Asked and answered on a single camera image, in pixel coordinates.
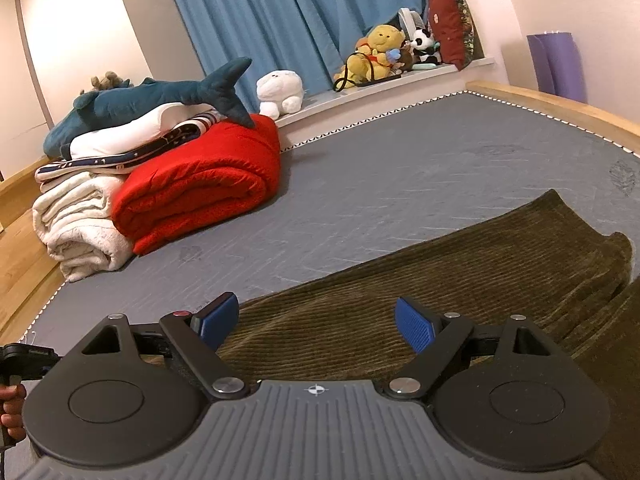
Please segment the person's left hand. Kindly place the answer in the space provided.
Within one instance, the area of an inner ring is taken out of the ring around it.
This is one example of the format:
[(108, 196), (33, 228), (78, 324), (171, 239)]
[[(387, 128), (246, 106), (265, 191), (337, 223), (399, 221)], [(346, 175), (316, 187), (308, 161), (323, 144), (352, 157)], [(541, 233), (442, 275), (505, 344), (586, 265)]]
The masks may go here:
[(26, 396), (27, 392), (22, 384), (1, 386), (1, 427), (15, 442), (20, 442), (26, 437), (23, 422), (23, 406)]

